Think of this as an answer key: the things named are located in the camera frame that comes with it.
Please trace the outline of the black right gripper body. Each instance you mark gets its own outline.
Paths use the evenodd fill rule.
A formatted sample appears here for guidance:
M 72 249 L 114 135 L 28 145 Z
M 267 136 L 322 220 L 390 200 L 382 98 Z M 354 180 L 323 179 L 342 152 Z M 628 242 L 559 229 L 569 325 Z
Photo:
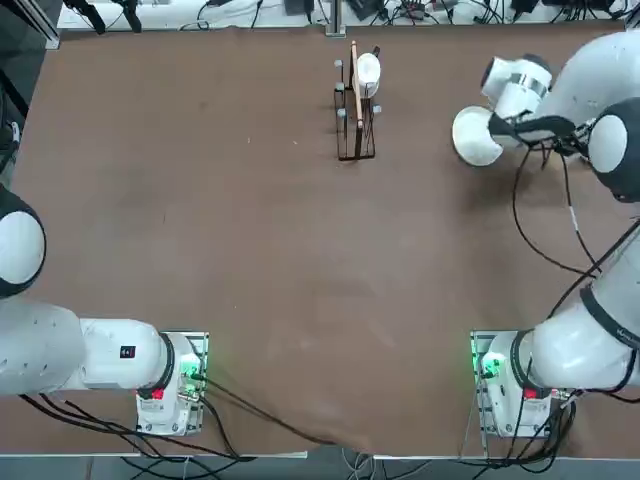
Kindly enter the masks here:
M 560 155 L 587 155 L 591 130 L 592 124 L 583 124 L 566 136 L 556 137 L 553 151 Z

